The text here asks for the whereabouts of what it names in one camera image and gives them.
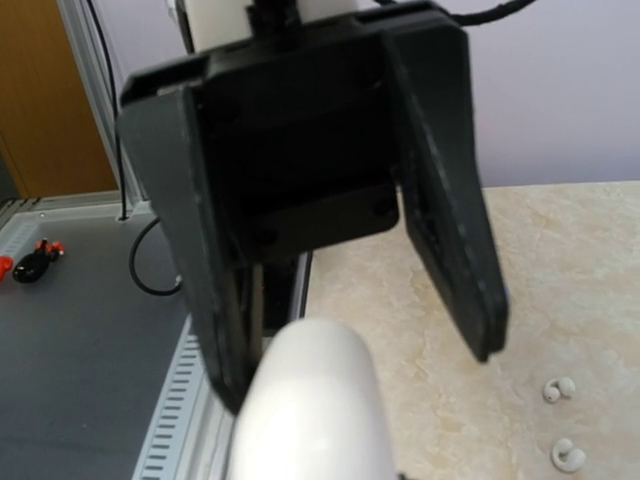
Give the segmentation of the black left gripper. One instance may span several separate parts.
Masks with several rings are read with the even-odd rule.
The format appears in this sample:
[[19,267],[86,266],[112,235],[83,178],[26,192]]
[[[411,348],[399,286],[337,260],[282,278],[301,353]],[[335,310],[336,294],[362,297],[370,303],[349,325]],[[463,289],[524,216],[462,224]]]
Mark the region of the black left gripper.
[[262,356],[263,269],[404,220],[383,36],[429,1],[349,13],[132,75],[118,129],[160,219],[209,382],[238,414]]

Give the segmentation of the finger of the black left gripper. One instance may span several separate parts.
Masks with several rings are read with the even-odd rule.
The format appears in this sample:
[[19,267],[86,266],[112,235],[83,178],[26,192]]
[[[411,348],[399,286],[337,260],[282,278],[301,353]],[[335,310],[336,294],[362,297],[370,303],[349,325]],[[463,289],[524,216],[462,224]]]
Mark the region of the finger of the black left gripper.
[[480,185],[467,35],[453,25],[384,34],[409,238],[459,333],[485,363],[509,302]]

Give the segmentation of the white earbud charging case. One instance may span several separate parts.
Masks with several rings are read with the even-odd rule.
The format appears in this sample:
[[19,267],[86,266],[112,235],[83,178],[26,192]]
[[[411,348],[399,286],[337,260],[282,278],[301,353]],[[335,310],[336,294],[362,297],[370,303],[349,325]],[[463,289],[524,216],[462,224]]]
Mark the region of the white earbud charging case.
[[395,479],[374,363],[346,324],[309,318],[270,342],[237,417],[232,479]]

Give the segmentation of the white earbud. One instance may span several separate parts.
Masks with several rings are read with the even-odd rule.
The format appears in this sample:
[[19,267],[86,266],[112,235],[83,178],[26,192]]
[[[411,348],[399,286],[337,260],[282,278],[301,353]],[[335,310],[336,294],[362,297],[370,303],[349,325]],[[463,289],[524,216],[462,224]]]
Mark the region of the white earbud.
[[570,439],[559,439],[551,449],[551,461],[556,469],[572,474],[579,471],[586,462],[586,454]]
[[560,377],[547,381],[542,395],[546,402],[556,403],[560,399],[571,399],[576,391],[574,381],[569,377]]

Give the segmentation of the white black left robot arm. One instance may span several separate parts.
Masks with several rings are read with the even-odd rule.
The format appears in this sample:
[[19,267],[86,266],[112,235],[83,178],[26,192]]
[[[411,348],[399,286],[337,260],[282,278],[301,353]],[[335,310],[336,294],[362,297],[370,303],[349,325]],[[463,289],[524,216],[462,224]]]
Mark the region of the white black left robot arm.
[[190,1],[194,50],[135,73],[117,130],[210,383],[238,412],[262,270],[404,222],[479,361],[509,306],[480,186],[469,41],[431,1]]

